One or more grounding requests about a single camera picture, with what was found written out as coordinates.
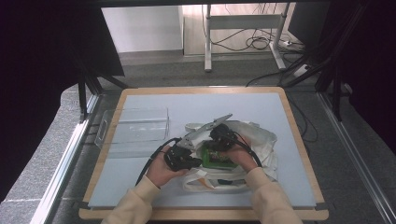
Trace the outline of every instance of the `black panel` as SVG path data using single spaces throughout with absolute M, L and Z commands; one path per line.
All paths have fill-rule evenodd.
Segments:
M 81 74 L 71 46 L 89 70 L 123 75 L 100 8 L 54 8 L 35 1 L 0 6 L 2 128 L 0 201 L 31 159 Z
M 330 3 L 296 3 L 289 32 L 305 44 L 306 49 L 317 46 Z

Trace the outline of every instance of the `metal rail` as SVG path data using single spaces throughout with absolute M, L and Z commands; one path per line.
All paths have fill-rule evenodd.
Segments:
M 396 223 L 396 216 L 393 208 L 391 207 L 387 196 L 381 189 L 379 184 L 376 182 L 372 173 L 370 172 L 367 164 L 364 162 L 359 150 L 356 148 L 351 137 L 349 136 L 347 129 L 345 128 L 343 122 L 338 121 L 337 117 L 332 112 L 332 103 L 327 98 L 326 93 L 319 92 L 318 98 L 322 103 L 327 115 L 329 116 L 332 125 L 337 132 L 338 136 L 343 143 L 349 158 L 352 160 L 358 174 L 364 186 L 367 188 L 370 196 L 372 197 L 375 206 L 377 207 L 379 213 L 384 219 L 385 223 L 393 224 Z
M 99 96 L 96 95 L 93 95 L 90 98 L 87 108 L 88 113 L 91 113 L 93 111 L 98 102 L 98 99 Z M 83 134 L 87 130 L 89 121 L 90 117 L 79 123 L 76 126 L 76 129 L 73 131 L 72 137 L 67 144 L 66 150 L 62 155 L 58 167 L 56 168 L 55 173 L 53 174 L 52 179 L 47 186 L 47 189 L 44 193 L 43 198 L 40 201 L 40 204 L 35 210 L 35 214 L 33 215 L 33 218 L 30 222 L 31 224 L 42 224 L 46 222 L 52 209 L 53 203 L 58 195 L 59 189 L 64 182 L 64 178 L 67 174 L 69 166 L 74 159 L 79 142 L 81 141 Z

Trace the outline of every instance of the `wrist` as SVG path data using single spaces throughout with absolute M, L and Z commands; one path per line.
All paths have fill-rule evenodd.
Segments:
M 155 185 L 155 187 L 157 187 L 158 189 L 161 188 L 161 183 L 151 174 L 146 174 L 146 177 L 149 179 L 149 181 L 151 181 L 152 184 Z
M 249 173 L 251 170 L 253 170 L 254 168 L 259 167 L 256 162 L 249 162 L 246 164 L 241 164 L 242 168 L 244 169 L 244 171 L 246 173 Z

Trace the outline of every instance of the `forearm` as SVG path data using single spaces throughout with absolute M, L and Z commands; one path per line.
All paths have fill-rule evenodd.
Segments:
M 286 193 L 268 179 L 262 168 L 251 170 L 246 181 L 253 190 L 252 207 L 261 223 L 303 223 L 292 209 Z
M 160 190 L 146 177 L 129 189 L 102 224 L 146 223 L 151 217 L 151 203 Z

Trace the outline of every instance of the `left hand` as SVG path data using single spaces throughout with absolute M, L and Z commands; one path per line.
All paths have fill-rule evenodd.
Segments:
M 185 169 L 174 172 L 168 167 L 165 160 L 163 159 L 163 154 L 169 150 L 169 148 L 169 146 L 163 148 L 162 152 L 160 152 L 151 163 L 150 167 L 148 168 L 148 172 L 146 173 L 146 177 L 151 180 L 151 182 L 157 186 L 157 188 L 160 188 L 172 178 L 182 176 L 189 171 Z

